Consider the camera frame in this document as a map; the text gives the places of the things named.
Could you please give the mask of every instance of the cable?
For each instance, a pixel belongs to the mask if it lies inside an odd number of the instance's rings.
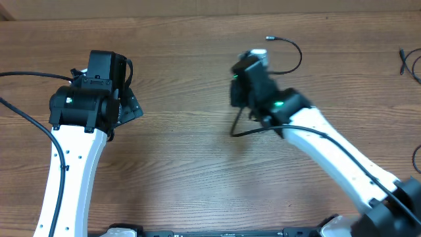
[[[421,56],[419,56],[417,59],[415,59],[415,61],[412,64],[412,70],[409,69],[408,64],[407,64],[407,59],[409,57],[409,55],[411,55],[414,52],[417,51],[421,51],[421,48],[418,49],[414,49],[411,52],[409,52],[407,54],[407,56],[405,56],[405,52],[403,51],[403,49],[399,50],[399,56],[401,57],[402,60],[402,66],[401,66],[401,75],[403,75],[403,73],[405,72],[405,69],[408,70],[408,72],[412,75],[412,77],[421,84],[421,78],[419,78],[417,75],[415,75],[415,64],[416,62],[421,58]]]
[[[49,74],[49,73],[42,73],[42,72],[0,72],[0,76],[44,76],[50,78],[58,78],[63,80],[68,80],[69,82],[73,82],[73,79],[68,78],[67,76],[60,76],[56,74]]]
[[[297,68],[299,68],[300,65],[301,65],[301,61],[303,61],[303,53],[301,52],[300,47],[294,41],[292,41],[290,39],[285,39],[285,38],[276,37],[276,36],[266,36],[266,41],[275,41],[275,40],[286,41],[286,42],[294,45],[297,48],[298,53],[300,54],[300,61],[298,62],[298,65],[295,66],[295,68],[293,68],[291,70],[283,71],[283,72],[272,71],[272,72],[268,72],[268,73],[273,74],[273,75],[284,75],[284,74],[288,74],[288,73],[291,73],[291,72],[297,70]]]
[[[235,125],[236,125],[236,122],[233,124],[233,127],[231,129],[231,131],[232,131],[231,136],[235,137],[235,138],[241,137],[241,136],[246,136],[246,135],[249,135],[249,134],[254,134],[254,133],[257,133],[257,132],[268,131],[268,130],[296,129],[296,130],[302,130],[302,131],[306,131],[306,132],[312,132],[313,134],[317,134],[320,137],[331,141],[331,143],[335,144],[338,148],[340,148],[340,150],[342,150],[342,152],[344,152],[360,168],[360,170],[368,178],[370,178],[371,181],[373,181],[373,183],[375,183],[383,192],[385,192],[403,210],[403,212],[406,214],[407,217],[412,219],[418,226],[421,226],[421,221],[418,219],[418,217],[416,217],[416,215],[414,213],[412,213],[412,211],[408,207],[406,207],[385,186],[383,186],[383,184],[381,184],[374,175],[372,175],[370,172],[368,172],[368,170],[363,165],[361,165],[361,163],[351,153],[349,153],[349,151],[347,151],[338,141],[336,141],[335,139],[333,139],[332,137],[330,137],[326,133],[321,132],[321,131],[317,131],[317,130],[312,129],[312,128],[306,128],[304,126],[281,125],[281,126],[270,126],[270,127],[266,127],[266,128],[258,128],[258,129],[254,129],[254,130],[250,130],[250,131],[246,131],[246,132],[241,132],[239,134],[234,134]]]
[[[18,115],[22,116],[24,119],[28,120],[33,125],[35,125],[37,128],[39,128],[43,133],[45,133],[45,135],[47,135],[48,138],[52,141],[55,148],[57,149],[57,153],[59,154],[60,164],[61,164],[60,165],[61,166],[61,176],[60,176],[59,196],[57,197],[57,204],[56,204],[55,210],[54,210],[53,221],[51,222],[51,228],[50,228],[50,232],[49,232],[49,235],[48,235],[49,237],[53,237],[55,227],[57,225],[57,219],[58,219],[59,213],[60,213],[61,201],[62,201],[62,198],[63,198],[66,168],[68,168],[68,167],[66,167],[66,162],[64,160],[63,150],[61,149],[61,146],[60,146],[59,142],[57,141],[57,139],[55,139],[54,135],[52,135],[52,133],[50,133],[50,131],[48,131],[48,129],[46,129],[46,127],[44,127],[38,121],[33,119],[31,116],[27,115],[26,113],[24,113],[20,109],[16,108],[15,106],[11,105],[9,102],[4,100],[2,97],[0,97],[0,103],[2,103],[4,106],[9,108],[11,111],[13,111],[13,112],[17,113]]]
[[[421,174],[421,170],[418,168],[418,166],[416,165],[416,154],[418,153],[418,150],[421,148],[421,145],[419,145],[418,147],[415,148],[414,153],[412,154],[412,164],[414,165],[415,170]]]

